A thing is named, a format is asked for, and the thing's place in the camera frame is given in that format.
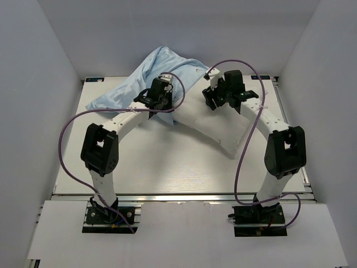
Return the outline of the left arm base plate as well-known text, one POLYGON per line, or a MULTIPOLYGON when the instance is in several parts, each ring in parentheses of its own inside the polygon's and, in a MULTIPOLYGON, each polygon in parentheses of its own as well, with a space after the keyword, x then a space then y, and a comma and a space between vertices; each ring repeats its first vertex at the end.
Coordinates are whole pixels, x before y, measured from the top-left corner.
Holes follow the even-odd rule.
MULTIPOLYGON (((136 233, 141 209, 139 207, 118 207, 118 209, 136 233)), ((82 233, 133 234, 122 217, 115 214, 114 219, 104 219, 91 205, 87 207, 85 212, 82 233)))

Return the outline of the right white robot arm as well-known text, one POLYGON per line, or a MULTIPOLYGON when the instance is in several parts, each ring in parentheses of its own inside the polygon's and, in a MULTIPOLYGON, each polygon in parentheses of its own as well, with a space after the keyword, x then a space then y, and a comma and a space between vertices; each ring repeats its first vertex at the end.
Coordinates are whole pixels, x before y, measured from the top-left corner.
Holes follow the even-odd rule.
POLYGON ((210 86, 202 91, 206 105, 215 110, 225 104, 235 109, 258 130, 267 141, 264 164, 267 169, 264 182, 249 205, 248 216, 257 222, 266 222, 277 210, 279 199, 290 178, 306 165, 305 132, 278 119, 263 104, 263 97, 246 90, 239 70, 224 74, 208 70, 204 78, 210 86))

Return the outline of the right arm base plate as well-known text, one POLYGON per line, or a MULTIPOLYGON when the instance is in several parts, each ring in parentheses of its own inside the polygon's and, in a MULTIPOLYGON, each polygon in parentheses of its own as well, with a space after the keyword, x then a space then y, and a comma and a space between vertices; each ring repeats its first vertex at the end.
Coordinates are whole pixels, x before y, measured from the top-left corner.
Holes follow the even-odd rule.
POLYGON ((233 221, 235 237, 285 237, 287 228, 282 206, 234 206, 228 219, 233 221))

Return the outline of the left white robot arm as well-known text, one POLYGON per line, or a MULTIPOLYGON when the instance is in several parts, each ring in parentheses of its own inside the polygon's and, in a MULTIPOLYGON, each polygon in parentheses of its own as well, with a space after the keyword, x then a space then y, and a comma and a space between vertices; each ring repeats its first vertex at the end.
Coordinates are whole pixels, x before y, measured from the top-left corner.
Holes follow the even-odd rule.
POLYGON ((118 216, 113 171, 119 163, 119 142, 155 114, 148 109, 163 111, 172 108, 172 88, 172 75, 154 78, 151 87, 141 91, 130 103, 128 112, 122 112, 102 125, 92 123, 88 126, 80 158, 97 191, 90 203, 104 222, 112 223, 118 216))

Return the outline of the white pillow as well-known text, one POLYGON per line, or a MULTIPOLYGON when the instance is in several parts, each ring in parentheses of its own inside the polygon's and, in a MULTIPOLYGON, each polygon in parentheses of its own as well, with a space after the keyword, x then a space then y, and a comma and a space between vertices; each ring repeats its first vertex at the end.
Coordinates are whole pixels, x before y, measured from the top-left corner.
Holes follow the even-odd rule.
POLYGON ((202 93, 208 86, 207 80, 198 80, 186 93, 183 104, 173 112, 173 120, 212 139, 228 155, 234 156, 252 123, 227 103, 211 110, 202 93))

